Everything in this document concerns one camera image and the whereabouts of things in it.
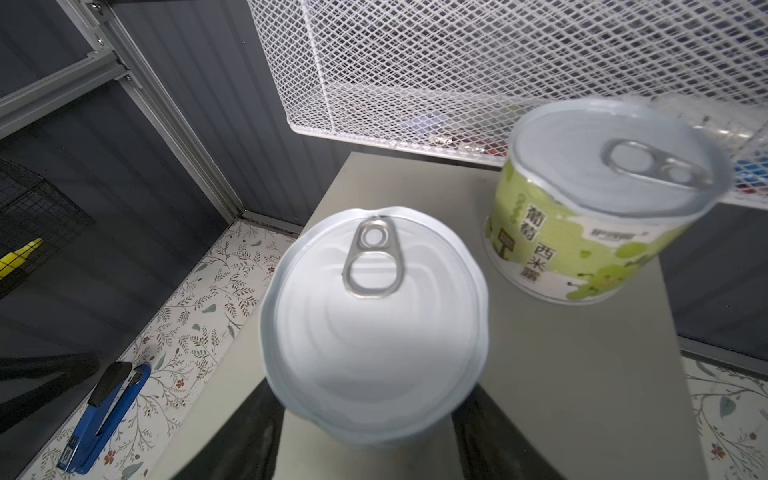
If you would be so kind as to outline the green label can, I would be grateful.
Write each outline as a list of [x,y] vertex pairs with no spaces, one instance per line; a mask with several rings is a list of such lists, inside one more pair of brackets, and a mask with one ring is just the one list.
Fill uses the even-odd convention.
[[485,223],[492,263],[539,299],[611,297],[730,190],[715,137],[613,99],[549,103],[524,114]]

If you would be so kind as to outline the teal label can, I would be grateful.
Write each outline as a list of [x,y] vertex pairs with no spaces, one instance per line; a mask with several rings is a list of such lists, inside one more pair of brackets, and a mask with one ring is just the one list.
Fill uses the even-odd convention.
[[487,282],[441,221],[406,207],[348,209],[286,251],[260,338],[266,379],[292,414],[348,445],[402,444],[478,383]]

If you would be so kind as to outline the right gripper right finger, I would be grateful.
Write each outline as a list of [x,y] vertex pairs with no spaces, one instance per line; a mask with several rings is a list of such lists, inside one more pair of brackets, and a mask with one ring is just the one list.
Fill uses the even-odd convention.
[[464,478],[563,479],[482,387],[451,419]]

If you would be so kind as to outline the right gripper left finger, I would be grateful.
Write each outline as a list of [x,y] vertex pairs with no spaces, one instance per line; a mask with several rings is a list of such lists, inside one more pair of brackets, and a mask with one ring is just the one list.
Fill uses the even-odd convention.
[[285,408],[262,380],[177,479],[271,479]]

